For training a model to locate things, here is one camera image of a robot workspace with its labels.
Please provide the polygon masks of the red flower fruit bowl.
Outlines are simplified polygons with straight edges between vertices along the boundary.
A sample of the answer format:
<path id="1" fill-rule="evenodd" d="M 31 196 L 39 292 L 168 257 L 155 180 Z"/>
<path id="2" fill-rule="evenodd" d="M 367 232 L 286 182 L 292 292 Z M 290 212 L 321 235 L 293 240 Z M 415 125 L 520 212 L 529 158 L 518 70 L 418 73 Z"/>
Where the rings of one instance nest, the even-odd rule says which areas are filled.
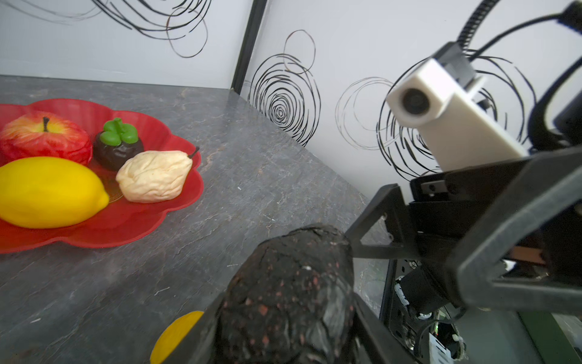
<path id="1" fill-rule="evenodd" d="M 121 118 L 136 127 L 146 150 L 180 150 L 192 156 L 192 168 L 180 196 L 160 203 L 142 204 L 127 201 L 115 180 L 115 172 L 92 160 L 89 169 L 102 179 L 110 196 L 109 205 L 92 218 L 71 227 L 27 229 L 3 221 L 3 254 L 32 250 L 58 241 L 92 249 L 129 244 L 152 233 L 165 220 L 168 212 L 194 204 L 204 191 L 204 182 L 198 172 L 202 163 L 198 147 L 172 134 L 168 126 L 152 116 L 139 112 L 115 111 L 107 106 L 79 99 L 47 99 L 27 106 L 3 104 L 1 124 L 6 125 L 31 112 L 48 112 L 68 119 L 82 127 L 91 137 L 102 131 L 107 121 Z"/>

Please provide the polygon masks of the yellow lemon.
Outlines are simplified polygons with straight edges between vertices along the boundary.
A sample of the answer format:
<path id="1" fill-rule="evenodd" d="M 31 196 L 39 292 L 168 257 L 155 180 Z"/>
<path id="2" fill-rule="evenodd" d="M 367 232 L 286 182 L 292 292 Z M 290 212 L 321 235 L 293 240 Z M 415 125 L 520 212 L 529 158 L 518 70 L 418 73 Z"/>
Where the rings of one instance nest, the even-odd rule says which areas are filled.
<path id="1" fill-rule="evenodd" d="M 1 220 L 21 228 L 69 227 L 109 202 L 99 177 L 67 159 L 33 157 L 1 167 Z"/>

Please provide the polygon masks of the red apple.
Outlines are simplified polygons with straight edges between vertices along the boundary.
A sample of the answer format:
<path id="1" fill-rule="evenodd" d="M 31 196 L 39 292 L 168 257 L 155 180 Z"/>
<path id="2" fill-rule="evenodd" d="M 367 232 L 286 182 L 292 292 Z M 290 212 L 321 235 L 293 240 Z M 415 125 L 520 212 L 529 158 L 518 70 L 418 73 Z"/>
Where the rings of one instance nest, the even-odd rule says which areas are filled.
<path id="1" fill-rule="evenodd" d="M 30 112 L 1 129 L 1 152 L 10 161 L 56 157 L 81 165 L 92 160 L 89 134 L 68 119 L 48 112 Z"/>

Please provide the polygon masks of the small yellow fruit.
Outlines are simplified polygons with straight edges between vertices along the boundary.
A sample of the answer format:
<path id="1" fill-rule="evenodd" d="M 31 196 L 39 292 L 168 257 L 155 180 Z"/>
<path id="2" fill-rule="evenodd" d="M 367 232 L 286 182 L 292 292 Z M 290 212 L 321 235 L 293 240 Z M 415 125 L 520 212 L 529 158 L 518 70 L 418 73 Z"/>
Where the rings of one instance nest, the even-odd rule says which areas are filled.
<path id="1" fill-rule="evenodd" d="M 172 322 L 157 339 L 149 362 L 160 364 L 167 359 L 203 315 L 203 311 L 189 312 Z"/>

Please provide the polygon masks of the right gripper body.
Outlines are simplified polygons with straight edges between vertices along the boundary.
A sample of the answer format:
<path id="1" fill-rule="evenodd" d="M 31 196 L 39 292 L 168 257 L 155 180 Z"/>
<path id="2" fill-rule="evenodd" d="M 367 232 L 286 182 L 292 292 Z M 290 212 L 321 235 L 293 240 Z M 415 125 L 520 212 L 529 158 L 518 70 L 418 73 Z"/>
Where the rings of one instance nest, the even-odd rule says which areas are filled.
<path id="1" fill-rule="evenodd" d="M 581 313 L 581 150 L 420 177 L 421 259 L 454 303 Z"/>

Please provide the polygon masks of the dark avocado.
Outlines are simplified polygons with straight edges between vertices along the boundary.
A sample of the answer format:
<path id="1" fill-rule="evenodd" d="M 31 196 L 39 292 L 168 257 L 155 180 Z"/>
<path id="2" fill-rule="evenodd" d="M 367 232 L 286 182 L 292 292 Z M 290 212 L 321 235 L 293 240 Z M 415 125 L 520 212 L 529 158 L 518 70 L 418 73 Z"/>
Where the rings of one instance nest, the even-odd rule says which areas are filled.
<path id="1" fill-rule="evenodd" d="M 219 310 L 219 363 L 347 363 L 355 315 L 345 234 L 312 224 L 260 243 Z"/>

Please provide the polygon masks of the dark mangosteen with green leaves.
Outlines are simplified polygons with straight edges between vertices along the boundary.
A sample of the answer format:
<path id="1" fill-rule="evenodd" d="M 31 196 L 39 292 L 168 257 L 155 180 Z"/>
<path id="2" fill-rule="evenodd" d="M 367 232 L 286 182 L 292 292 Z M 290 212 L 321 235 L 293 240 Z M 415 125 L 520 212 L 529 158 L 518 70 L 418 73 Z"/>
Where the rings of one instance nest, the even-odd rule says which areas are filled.
<path id="1" fill-rule="evenodd" d="M 136 127 L 124 123 L 121 118 L 107 121 L 93 144 L 94 158 L 109 171 L 118 171 L 144 150 Z"/>

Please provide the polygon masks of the cream starfruit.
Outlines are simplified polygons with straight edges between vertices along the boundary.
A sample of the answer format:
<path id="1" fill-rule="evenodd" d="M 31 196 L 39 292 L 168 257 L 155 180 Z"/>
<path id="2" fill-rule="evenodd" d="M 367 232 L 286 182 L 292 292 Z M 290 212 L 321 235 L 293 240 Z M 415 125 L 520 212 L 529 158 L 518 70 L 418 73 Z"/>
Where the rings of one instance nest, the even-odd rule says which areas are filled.
<path id="1" fill-rule="evenodd" d="M 163 203 L 179 199 L 190 204 L 204 190 L 194 171 L 194 154 L 150 150 L 128 159 L 115 175 L 122 196 L 132 203 Z"/>

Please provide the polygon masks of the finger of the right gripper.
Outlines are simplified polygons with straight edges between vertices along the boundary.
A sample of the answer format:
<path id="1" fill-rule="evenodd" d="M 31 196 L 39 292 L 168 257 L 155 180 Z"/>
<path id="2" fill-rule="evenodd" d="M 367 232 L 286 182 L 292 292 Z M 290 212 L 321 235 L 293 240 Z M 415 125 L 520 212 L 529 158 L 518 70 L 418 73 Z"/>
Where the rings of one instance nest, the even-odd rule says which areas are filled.
<path id="1" fill-rule="evenodd" d="M 417 259 L 417 231 L 398 184 L 382 186 L 345 233 L 359 259 Z"/>

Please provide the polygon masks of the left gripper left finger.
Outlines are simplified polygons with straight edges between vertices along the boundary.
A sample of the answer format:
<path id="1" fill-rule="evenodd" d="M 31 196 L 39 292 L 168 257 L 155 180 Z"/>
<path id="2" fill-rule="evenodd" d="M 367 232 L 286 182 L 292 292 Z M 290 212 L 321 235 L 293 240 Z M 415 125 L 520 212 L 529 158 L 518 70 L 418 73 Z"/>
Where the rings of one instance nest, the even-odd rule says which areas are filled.
<path id="1" fill-rule="evenodd" d="M 220 293 L 201 319 L 186 333 L 162 363 L 225 363 L 221 345 L 221 314 L 225 293 Z"/>

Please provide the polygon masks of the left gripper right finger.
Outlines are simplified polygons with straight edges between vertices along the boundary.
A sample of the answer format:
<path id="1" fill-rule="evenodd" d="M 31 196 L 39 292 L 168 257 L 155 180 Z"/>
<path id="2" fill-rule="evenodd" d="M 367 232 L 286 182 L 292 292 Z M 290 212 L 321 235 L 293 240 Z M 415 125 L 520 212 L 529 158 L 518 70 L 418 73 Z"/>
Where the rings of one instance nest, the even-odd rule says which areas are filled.
<path id="1" fill-rule="evenodd" d="M 416 363 L 414 356 L 395 339 L 356 293 L 353 334 L 360 339 L 372 363 Z"/>

